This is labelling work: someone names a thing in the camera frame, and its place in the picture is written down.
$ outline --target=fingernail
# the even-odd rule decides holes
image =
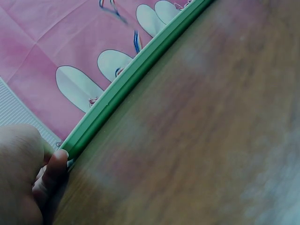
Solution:
[[[64,149],[63,149],[64,150]],[[66,150],[64,150],[65,152],[66,152],[66,154],[67,154],[67,157],[69,158],[69,153],[66,151]]]

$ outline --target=finger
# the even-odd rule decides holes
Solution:
[[[43,138],[43,149],[44,149],[44,163],[43,166],[48,164],[51,156],[54,153],[54,149],[51,147],[51,145]]]
[[[57,150],[49,160],[44,174],[35,182],[32,193],[40,208],[44,206],[59,177],[67,170],[68,153]]]
[[[37,177],[36,177],[36,180],[35,180],[34,182],[36,182],[36,181],[44,174],[46,168],[47,168],[47,165],[45,165],[44,167],[42,167],[42,168],[39,170],[38,175],[37,175]]]

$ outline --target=wood grain surface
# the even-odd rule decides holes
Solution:
[[[299,8],[213,3],[78,158],[46,222],[300,224]]]

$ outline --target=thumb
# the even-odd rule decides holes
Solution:
[[[59,177],[67,170],[68,153],[57,150],[51,156],[44,174],[34,183],[32,193],[40,208],[47,202]]]

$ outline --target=human hand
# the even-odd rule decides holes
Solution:
[[[67,160],[66,151],[54,152],[32,126],[0,127],[0,224],[42,224],[40,209]]]

